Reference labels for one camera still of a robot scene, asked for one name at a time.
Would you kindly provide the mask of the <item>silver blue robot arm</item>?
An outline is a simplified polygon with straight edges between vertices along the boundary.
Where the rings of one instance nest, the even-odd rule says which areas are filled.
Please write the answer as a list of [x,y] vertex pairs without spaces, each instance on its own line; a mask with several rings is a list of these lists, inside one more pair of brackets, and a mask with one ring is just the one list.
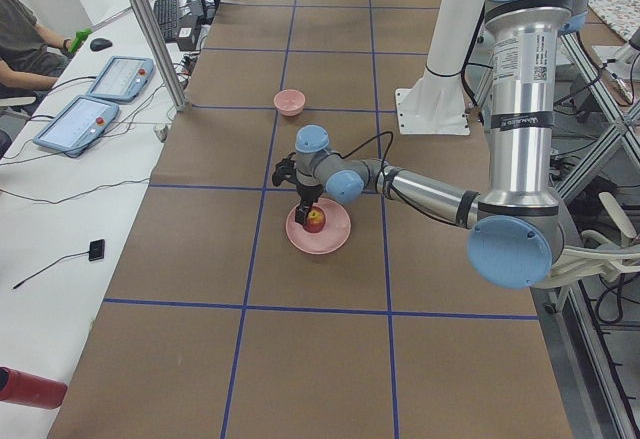
[[316,125],[299,130],[295,150],[281,167],[300,198],[299,224],[322,195],[346,204],[372,190],[467,229],[468,258],[485,280],[513,289],[549,288],[552,267],[564,249],[559,199],[548,181],[556,42],[581,28],[587,0],[483,2],[495,41],[487,192],[463,190],[384,159],[345,159]]

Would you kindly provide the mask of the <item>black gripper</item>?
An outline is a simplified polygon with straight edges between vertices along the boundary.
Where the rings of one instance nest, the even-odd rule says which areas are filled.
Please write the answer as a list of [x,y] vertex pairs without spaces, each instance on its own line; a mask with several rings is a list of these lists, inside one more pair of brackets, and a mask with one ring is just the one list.
[[296,192],[300,198],[300,204],[298,204],[294,210],[294,221],[298,224],[306,224],[313,204],[316,203],[323,194],[323,185],[305,185],[298,183],[296,185]]

